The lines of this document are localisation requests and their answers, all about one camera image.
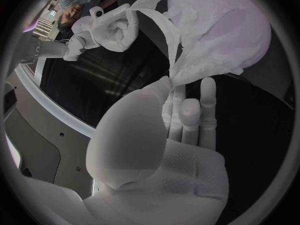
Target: person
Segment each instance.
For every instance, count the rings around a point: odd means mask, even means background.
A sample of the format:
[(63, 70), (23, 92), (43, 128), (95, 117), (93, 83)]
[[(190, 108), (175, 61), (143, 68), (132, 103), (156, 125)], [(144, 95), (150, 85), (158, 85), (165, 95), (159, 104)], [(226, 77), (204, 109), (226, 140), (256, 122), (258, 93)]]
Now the person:
[(62, 33), (71, 30), (73, 24), (81, 17), (89, 16), (90, 9), (100, 6), (103, 9), (114, 4), (117, 0), (59, 0), (58, 6), (63, 10), (63, 14), (57, 20), (57, 28)]

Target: white robot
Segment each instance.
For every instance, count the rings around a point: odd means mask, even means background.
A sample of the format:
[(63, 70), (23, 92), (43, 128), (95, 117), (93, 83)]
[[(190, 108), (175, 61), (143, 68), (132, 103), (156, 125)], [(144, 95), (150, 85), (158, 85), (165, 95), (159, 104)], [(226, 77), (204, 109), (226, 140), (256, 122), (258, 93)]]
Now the white robot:
[[(72, 27), (67, 44), (32, 37), (22, 60), (77, 61), (86, 49), (123, 52), (138, 36), (129, 4), (104, 14), (100, 7)], [(76, 192), (32, 178), (32, 189), (70, 224), (214, 225), (229, 193), (225, 160), (216, 148), (216, 84), (201, 83), (201, 99), (186, 99), (162, 77), (116, 102), (99, 122), (86, 152), (97, 185), (82, 200)]]

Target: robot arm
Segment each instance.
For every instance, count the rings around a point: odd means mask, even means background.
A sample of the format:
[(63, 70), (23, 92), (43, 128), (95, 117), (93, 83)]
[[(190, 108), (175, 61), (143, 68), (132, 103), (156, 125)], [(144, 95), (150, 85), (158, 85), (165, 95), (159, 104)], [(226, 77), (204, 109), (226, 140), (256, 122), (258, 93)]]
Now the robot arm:
[(56, 41), (42, 41), (31, 37), (29, 46), (21, 63), (32, 63), (37, 58), (63, 58), (77, 61), (87, 49), (100, 46), (114, 52), (124, 52), (138, 37), (139, 21), (136, 11), (127, 11), (128, 3), (104, 14), (101, 7), (89, 10), (85, 16), (74, 23), (74, 35), (66, 44)]

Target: hand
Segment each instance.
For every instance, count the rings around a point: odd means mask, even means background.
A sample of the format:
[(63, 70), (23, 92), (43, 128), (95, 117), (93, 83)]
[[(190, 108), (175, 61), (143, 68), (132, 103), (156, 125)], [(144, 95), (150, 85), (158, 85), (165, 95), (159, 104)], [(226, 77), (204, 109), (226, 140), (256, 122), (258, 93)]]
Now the hand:
[(91, 34), (95, 41), (113, 52), (124, 52), (138, 37), (139, 20), (136, 11), (128, 11), (128, 3), (97, 18)]
[(217, 120), (214, 79), (204, 78), (200, 93), (200, 101), (186, 99), (186, 85), (175, 87), (163, 105), (162, 117), (169, 139), (215, 150)]

